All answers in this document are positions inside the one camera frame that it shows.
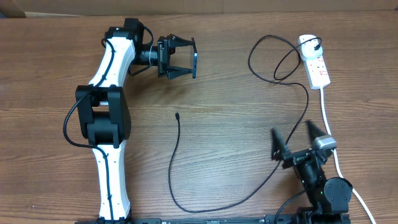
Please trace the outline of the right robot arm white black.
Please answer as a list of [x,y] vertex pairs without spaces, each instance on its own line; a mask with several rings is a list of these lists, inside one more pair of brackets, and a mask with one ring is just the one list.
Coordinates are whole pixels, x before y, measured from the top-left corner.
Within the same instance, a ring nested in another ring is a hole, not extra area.
[[[301,180],[303,190],[282,204],[274,216],[274,223],[350,223],[349,202],[353,185],[342,177],[326,178],[322,165],[336,149],[336,141],[310,120],[306,121],[311,146],[291,152],[278,131],[273,128],[271,158],[285,169],[293,168]],[[309,207],[300,207],[285,219],[283,209],[297,197],[306,194]]]

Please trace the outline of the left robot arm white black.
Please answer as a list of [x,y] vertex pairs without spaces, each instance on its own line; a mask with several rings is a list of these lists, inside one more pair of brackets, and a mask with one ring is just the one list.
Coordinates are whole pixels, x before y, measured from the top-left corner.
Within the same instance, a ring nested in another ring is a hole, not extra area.
[[122,27],[110,27],[104,34],[105,51],[96,75],[75,92],[82,136],[98,168],[101,205],[95,223],[132,223],[124,168],[131,116],[123,90],[131,65],[143,70],[157,67],[158,75],[169,80],[197,72],[193,38],[170,34],[145,44],[144,33],[149,31],[136,18],[127,18]]

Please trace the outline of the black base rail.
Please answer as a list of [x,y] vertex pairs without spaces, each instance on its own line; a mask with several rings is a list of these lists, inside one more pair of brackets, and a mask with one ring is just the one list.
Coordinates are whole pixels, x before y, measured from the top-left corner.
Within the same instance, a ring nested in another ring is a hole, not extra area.
[[159,218],[137,218],[127,221],[114,221],[114,223],[128,224],[294,224],[305,223],[297,221],[293,215],[279,215],[275,222],[274,215],[266,215],[259,218],[224,218],[224,219],[178,219],[178,220],[161,220]]

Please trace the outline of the white power extension strip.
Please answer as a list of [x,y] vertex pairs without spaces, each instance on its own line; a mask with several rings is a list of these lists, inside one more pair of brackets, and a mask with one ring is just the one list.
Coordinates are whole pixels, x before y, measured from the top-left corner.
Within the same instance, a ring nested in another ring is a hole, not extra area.
[[312,90],[319,90],[331,83],[323,56],[304,61],[304,66]]

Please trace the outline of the white charger plug adapter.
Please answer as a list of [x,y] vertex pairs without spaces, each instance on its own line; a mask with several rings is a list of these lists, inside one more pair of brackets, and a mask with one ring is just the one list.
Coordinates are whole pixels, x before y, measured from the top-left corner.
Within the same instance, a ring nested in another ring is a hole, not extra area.
[[313,60],[323,55],[322,39],[312,34],[304,34],[298,38],[301,58],[304,61]]

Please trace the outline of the Galaxy smartphone blue screen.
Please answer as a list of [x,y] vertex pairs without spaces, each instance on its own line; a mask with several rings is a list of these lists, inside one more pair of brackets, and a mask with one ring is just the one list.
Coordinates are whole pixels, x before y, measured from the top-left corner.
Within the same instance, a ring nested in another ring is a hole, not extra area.
[[197,77],[198,52],[195,39],[192,37],[192,78]]

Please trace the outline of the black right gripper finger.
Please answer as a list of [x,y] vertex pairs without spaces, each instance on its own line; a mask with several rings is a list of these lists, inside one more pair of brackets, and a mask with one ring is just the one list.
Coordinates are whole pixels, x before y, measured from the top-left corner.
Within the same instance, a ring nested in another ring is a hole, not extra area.
[[271,149],[271,158],[272,160],[282,161],[284,157],[290,154],[290,150],[287,147],[286,143],[282,139],[282,136],[276,130],[276,128],[272,128],[272,149]]
[[327,139],[327,135],[318,128],[312,121],[307,120],[307,130],[308,130],[308,138],[311,144],[317,143],[320,144]]

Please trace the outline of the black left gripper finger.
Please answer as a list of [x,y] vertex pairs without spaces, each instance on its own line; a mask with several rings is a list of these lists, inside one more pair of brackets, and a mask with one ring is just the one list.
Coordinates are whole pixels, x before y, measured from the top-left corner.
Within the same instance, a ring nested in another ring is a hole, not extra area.
[[194,46],[194,45],[195,45],[194,39],[187,40],[187,39],[183,39],[174,34],[169,35],[169,47],[170,48],[186,47],[186,46]]
[[184,67],[178,67],[178,66],[170,66],[167,69],[167,78],[169,80],[177,78],[182,75],[187,75],[189,73],[193,73],[193,70],[191,68],[184,68]]

